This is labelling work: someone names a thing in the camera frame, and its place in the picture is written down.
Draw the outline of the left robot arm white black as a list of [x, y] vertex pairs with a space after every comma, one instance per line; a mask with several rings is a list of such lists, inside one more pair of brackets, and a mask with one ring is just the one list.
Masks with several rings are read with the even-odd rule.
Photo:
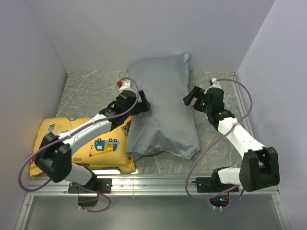
[[46, 134], [35, 156], [35, 165], [51, 181], [69, 181], [86, 193], [97, 191], [96, 174], [84, 165], [72, 162], [73, 154], [96, 137], [108, 133], [133, 115], [148, 112], [150, 104], [144, 91], [123, 90], [116, 99], [89, 121], [73, 130], [54, 135]]

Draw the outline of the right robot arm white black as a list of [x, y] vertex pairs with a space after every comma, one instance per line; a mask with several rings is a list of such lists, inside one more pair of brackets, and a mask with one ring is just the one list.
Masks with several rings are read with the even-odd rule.
[[184, 97], [185, 105], [195, 99], [193, 108], [207, 115], [209, 123], [235, 147], [242, 158], [239, 168], [230, 166], [214, 169], [207, 185], [210, 192], [221, 192], [241, 186], [247, 192], [276, 186], [280, 183], [278, 153], [266, 147], [239, 123], [224, 107], [224, 91], [219, 86], [202, 89], [194, 86]]

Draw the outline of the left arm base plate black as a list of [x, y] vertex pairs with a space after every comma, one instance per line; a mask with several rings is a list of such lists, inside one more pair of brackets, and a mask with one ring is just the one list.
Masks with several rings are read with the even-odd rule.
[[82, 185], [82, 187], [80, 187], [76, 183], [70, 183], [68, 187], [68, 193], [84, 194], [89, 193], [88, 190], [91, 190], [91, 193], [100, 192], [103, 194], [109, 194], [111, 192], [111, 187], [111, 178], [98, 178], [95, 182], [89, 182], [87, 185]]

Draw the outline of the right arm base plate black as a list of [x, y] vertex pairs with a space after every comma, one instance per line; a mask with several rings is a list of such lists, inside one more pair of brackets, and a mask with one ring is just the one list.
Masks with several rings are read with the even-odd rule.
[[221, 184], [214, 182], [211, 177], [197, 177], [193, 183], [196, 184], [198, 193], [221, 193], [238, 192], [239, 188], [233, 184]]

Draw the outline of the grey pillowcase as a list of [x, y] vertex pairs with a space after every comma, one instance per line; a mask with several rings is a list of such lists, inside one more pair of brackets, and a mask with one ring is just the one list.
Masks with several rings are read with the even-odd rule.
[[129, 76], [150, 104], [150, 110], [132, 117], [126, 153], [137, 161], [168, 152], [190, 160], [200, 150], [188, 95], [189, 53], [141, 60], [128, 67]]

